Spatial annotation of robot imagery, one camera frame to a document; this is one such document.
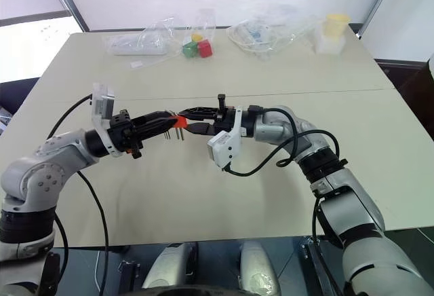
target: yellow cup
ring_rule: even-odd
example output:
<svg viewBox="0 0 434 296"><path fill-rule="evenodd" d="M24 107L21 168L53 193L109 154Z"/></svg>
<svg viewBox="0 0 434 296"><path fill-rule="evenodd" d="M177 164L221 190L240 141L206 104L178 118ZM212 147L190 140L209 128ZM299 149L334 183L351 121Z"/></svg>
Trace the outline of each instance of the yellow cup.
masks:
<svg viewBox="0 0 434 296"><path fill-rule="evenodd" d="M344 34L349 22L350 17L346 14L329 14L323 23L323 33L327 37L339 38Z"/></svg>

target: yellow cube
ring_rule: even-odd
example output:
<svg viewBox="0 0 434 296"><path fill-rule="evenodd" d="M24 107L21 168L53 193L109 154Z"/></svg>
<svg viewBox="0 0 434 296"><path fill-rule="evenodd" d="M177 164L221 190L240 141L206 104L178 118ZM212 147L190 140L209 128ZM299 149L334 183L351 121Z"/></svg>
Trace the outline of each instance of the yellow cube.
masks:
<svg viewBox="0 0 434 296"><path fill-rule="evenodd" d="M191 34L191 40L195 41L196 43L203 40L203 37L199 33L192 33Z"/></svg>

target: red block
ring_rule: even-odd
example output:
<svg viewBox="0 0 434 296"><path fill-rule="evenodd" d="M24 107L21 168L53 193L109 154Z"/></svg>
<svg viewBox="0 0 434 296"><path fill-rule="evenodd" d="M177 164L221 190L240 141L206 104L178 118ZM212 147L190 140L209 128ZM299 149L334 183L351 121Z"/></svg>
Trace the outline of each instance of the red block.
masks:
<svg viewBox="0 0 434 296"><path fill-rule="evenodd" d="M208 57L212 55L211 44L208 40L203 40L197 43L197 49L201 57Z"/></svg>

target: green cube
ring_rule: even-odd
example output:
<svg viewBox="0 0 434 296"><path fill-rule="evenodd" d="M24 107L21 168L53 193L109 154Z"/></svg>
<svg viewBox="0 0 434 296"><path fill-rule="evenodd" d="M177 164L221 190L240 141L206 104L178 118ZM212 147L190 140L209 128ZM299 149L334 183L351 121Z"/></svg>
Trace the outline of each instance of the green cube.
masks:
<svg viewBox="0 0 434 296"><path fill-rule="evenodd" d="M197 43L195 41L190 41L189 43L186 43L182 47L182 53L187 58L196 57L198 54Z"/></svg>

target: white table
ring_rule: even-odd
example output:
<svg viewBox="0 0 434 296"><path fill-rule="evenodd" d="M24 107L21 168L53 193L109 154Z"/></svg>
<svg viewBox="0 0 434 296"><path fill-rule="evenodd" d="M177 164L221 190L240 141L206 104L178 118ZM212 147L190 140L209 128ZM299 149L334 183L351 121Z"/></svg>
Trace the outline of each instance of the white table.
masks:
<svg viewBox="0 0 434 296"><path fill-rule="evenodd" d="M36 149L71 102L90 92L98 67L83 54L107 66L109 59L115 60L105 56L102 48L91 48L100 36L73 35L59 52L0 138L0 171ZM218 46L226 47L219 51ZM115 87L120 97L115 111L126 108L133 117L164 109L216 107L219 92L229 95L228 105L287 105L336 135L341 157L348 159L349 168L381 209L387 229L434 225L434 144L350 34L347 47L337 58L316 56L299 43L270 62L260 62L219 34L213 58L191 63L180 57L137 71L120 67L115 71L117 63L112 76L100 75L104 80L99 81ZM229 62L225 53L232 55L231 66L224 67ZM309 68L304 58L311 60ZM73 65L62 70L68 59ZM340 75L335 75L336 67ZM263 68L272 73L268 79L262 79L267 73ZM210 86L200 80L199 73L207 69L213 69L209 73L216 80ZM160 72L169 77L159 74L160 80L148 81ZM246 74L229 77L241 72ZM194 76L185 78L185 73ZM59 132L80 127L92 128L90 108L85 105L68 117ZM174 136L173 132L170 141L162 136L145 141L144 157L138 160L127 155L105 157L84 170L106 211L112 245L310 234L314 197L297 165L284 169L274 165L286 156L284 152L252 177L233 177L209 160L207 137L185 132L182 142ZM248 171L272 149L244 139L233 168ZM98 209L78 177L72 177L63 189L58 214L71 246L103 244ZM61 246L59 237L56 245Z"/></svg>

